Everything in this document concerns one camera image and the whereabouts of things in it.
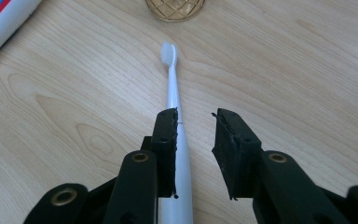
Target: wooden table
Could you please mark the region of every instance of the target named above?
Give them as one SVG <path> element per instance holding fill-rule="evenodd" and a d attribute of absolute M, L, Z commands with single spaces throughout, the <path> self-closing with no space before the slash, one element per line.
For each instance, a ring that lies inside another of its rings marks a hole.
<path fill-rule="evenodd" d="M 318 185 L 358 185 L 358 1 L 206 0 L 189 21 L 144 0 L 45 0 L 0 49 L 0 223 L 63 183 L 115 177 L 165 109 L 163 41 L 177 68 L 195 223 L 255 223 L 211 152 L 218 107 Z"/>

